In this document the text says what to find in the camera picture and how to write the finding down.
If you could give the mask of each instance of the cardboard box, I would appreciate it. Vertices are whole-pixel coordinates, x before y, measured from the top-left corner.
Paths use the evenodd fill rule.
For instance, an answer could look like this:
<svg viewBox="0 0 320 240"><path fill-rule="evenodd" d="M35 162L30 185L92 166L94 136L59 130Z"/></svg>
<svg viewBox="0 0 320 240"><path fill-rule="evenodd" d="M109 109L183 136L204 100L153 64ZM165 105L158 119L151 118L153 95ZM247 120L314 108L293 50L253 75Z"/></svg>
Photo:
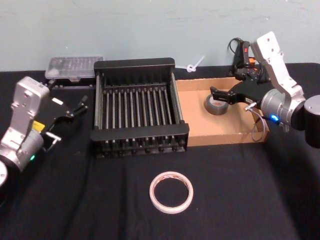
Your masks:
<svg viewBox="0 0 320 240"><path fill-rule="evenodd" d="M244 111L246 103L229 105L223 115L212 115L205 109L205 101L210 94L210 87L228 91L239 81L234 77L178 80L177 89L183 119L189 124L188 146L219 144L253 143L252 130L258 118L255 114ZM269 128L260 142L264 142ZM259 121L254 139L263 134L263 125Z"/></svg>

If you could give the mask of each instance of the white cable tie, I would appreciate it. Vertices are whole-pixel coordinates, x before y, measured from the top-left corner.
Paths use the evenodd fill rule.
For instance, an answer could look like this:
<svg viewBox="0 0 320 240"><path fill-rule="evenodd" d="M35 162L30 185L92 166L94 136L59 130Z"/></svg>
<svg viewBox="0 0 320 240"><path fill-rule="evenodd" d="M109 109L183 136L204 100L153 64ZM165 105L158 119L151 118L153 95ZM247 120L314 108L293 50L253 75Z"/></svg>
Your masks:
<svg viewBox="0 0 320 240"><path fill-rule="evenodd" d="M196 68L205 59L205 57L206 56L202 56L195 65L189 64L188 66L175 66L175 68L176 69L186 69L188 73L195 72Z"/></svg>

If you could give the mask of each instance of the black cable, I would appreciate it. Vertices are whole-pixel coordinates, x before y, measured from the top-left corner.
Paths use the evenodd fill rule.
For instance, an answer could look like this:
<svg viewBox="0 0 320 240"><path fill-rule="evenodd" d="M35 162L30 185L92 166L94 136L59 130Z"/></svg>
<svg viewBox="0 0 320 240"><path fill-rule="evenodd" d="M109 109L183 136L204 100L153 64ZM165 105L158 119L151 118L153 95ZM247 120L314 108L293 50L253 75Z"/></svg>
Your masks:
<svg viewBox="0 0 320 240"><path fill-rule="evenodd" d="M230 40L229 44L228 44L228 49L230 49L231 52L233 52L233 54L236 55L236 52L235 52L235 51L232 49L232 47L231 47L231 43L232 43L233 41L237 41L237 43L240 44L241 39L240 39L239 37L232 38L232 39Z"/></svg>

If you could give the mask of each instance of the black table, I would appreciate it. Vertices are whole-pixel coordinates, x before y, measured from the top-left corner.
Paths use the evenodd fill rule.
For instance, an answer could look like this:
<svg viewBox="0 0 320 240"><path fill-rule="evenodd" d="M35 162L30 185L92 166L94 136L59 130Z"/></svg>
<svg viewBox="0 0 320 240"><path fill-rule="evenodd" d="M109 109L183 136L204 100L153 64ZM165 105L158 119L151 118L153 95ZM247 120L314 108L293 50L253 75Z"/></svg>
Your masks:
<svg viewBox="0 0 320 240"><path fill-rule="evenodd" d="M320 64L287 65L307 98L320 93ZM176 71L177 79L226 77L228 67ZM0 135L11 119L15 83L38 81L43 71L0 73ZM94 159L89 141L94 89L57 88L72 106L88 95L89 110L58 129L63 141L38 153L0 208L0 239L320 239L320 150L304 133L270 125L266 143L189 147L187 152ZM179 214L158 211L149 198L153 178L165 171L186 175L194 189ZM184 200L179 182L160 183L165 204Z"/></svg>

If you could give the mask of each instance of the duct tape roll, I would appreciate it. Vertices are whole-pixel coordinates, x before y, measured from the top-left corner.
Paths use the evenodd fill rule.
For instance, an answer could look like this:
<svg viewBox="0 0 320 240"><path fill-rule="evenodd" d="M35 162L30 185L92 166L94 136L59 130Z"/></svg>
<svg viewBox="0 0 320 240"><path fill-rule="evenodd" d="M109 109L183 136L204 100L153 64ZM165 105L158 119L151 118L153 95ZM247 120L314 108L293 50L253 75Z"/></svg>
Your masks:
<svg viewBox="0 0 320 240"><path fill-rule="evenodd" d="M155 196L155 188L159 182L162 180L172 178L172 179L177 179L180 180L181 182L184 183L184 185L188 188L188 197L186 198L185 202L182 203L179 206L171 207L171 206L165 206L162 205ZM194 189L192 187L191 182L189 181L186 176L182 175L179 172L175 171L166 171L163 173L160 173L158 176L156 176L153 181L150 184L150 189L149 189L149 194L150 194L150 199L152 204L155 206L156 209L159 211L165 213L165 214L178 214L186 210L189 205L191 204L192 198L194 197Z"/></svg>
<svg viewBox="0 0 320 240"><path fill-rule="evenodd" d="M205 102L205 109L212 115L222 115L227 112L229 104L225 101L214 100L214 97L210 94Z"/></svg>

